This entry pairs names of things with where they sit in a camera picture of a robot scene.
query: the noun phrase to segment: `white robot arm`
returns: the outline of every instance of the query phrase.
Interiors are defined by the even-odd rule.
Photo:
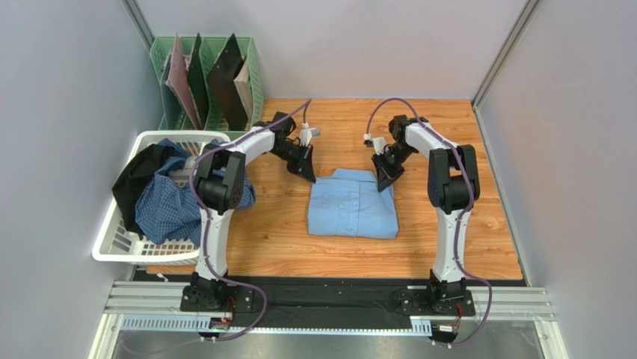
[[[208,144],[204,147],[204,153],[214,153],[201,159],[193,181],[197,196],[206,206],[200,209],[201,251],[191,285],[184,288],[182,311],[216,310],[226,303],[227,286],[218,280],[211,268],[221,277],[227,275],[228,229],[234,209],[243,195],[245,166],[248,163],[261,154],[271,152],[287,162],[290,173],[310,182],[316,181],[310,139],[320,132],[304,123],[300,141],[296,144],[287,138],[295,129],[296,123],[291,117],[277,112],[271,122],[255,123],[248,133],[231,144]],[[223,177],[214,173],[219,170],[225,172]]]
[[[466,291],[464,273],[458,266],[464,262],[464,242],[470,210],[467,185],[462,176],[452,176],[450,170],[459,170],[453,156],[453,146],[461,156],[474,199],[480,195],[476,152],[470,145],[460,146],[438,133],[423,117],[396,116],[390,121],[390,132],[396,142],[388,145],[384,138],[366,137],[366,144],[374,147],[372,161],[376,167],[378,190],[383,191],[403,173],[402,163],[412,153],[421,153],[429,160],[428,196],[436,207],[438,220],[437,253],[430,273],[432,305],[449,306],[462,301]]]

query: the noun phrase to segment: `folded blue shirt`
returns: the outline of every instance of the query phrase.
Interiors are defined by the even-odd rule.
[[[307,211],[307,232],[394,239],[398,218],[393,186],[378,193],[372,172],[342,168],[331,177],[317,178]]]

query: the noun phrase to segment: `wooden tabletop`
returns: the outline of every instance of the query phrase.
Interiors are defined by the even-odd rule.
[[[267,99],[263,120],[290,112],[305,99]],[[314,171],[328,177],[337,168],[375,172],[373,150],[363,145],[369,115],[381,99],[314,99],[307,111],[321,130],[314,144]],[[522,277],[476,119],[468,100],[410,100],[420,116],[451,141],[476,148],[481,194],[467,229],[465,266],[488,278]],[[400,102],[378,111],[372,135],[392,143],[387,124],[409,114]],[[297,124],[302,116],[296,115]],[[428,163],[413,154],[394,184],[400,231],[394,240],[307,234],[311,183],[286,171],[286,163],[267,154],[247,166],[256,204],[236,210],[230,225],[227,259],[230,274],[331,277],[428,277],[436,256],[436,212],[427,197]],[[193,266],[150,266],[149,273],[191,273]]]

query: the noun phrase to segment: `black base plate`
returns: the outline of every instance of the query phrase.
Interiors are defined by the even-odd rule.
[[[184,288],[182,303],[179,309],[182,312],[223,312],[226,305],[218,306],[207,302],[204,295],[198,295],[192,286]],[[254,310],[254,291],[243,286],[232,286],[228,288],[228,296],[235,302],[235,313],[249,313]]]
[[[427,289],[401,289],[400,299],[402,312],[406,316],[457,316],[458,310],[455,305],[445,312],[433,311],[427,305]],[[471,291],[467,290],[463,301],[460,303],[462,316],[475,316],[476,308],[473,304]]]

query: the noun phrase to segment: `green file organizer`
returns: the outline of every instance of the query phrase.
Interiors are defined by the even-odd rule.
[[[181,36],[181,41],[184,45],[184,52],[189,55],[192,50],[192,46],[194,45],[195,36]],[[155,39],[153,42],[153,46],[150,48],[150,58],[153,61],[153,68],[155,69],[155,74],[157,75],[157,80],[161,81],[161,74],[164,71],[164,60],[168,55],[168,52],[173,47],[174,37],[164,37],[160,36]],[[215,61],[217,60],[217,56],[219,52],[223,49],[228,37],[210,37],[210,36],[202,36],[201,37],[201,50],[200,50],[200,59],[203,67],[204,76],[207,76],[212,66],[214,66]],[[259,62],[259,56],[256,53],[256,47],[254,46],[254,39],[252,37],[237,37],[237,43],[239,43],[239,49],[241,50],[241,54],[249,60],[250,66],[250,92],[252,93],[253,111],[252,111],[252,122],[248,123],[246,131],[250,129],[253,123],[259,122],[261,120],[261,115],[263,114],[263,101],[265,97],[263,96],[263,82],[261,80],[261,66]],[[224,115],[221,113],[221,109],[219,108],[219,104],[215,97],[212,95],[212,92],[208,88],[208,84],[206,83],[206,90],[208,92],[208,99],[210,103],[210,110],[208,113],[208,118],[206,120],[206,127],[204,128],[206,131],[220,131],[228,134],[230,139],[235,139],[246,131],[227,131],[228,125],[226,120],[224,119]],[[161,125],[159,129],[169,129],[166,123],[166,117],[162,118]],[[177,125],[174,129],[194,129],[192,123],[188,119],[188,115],[182,111],[179,115],[179,119],[177,121]]]

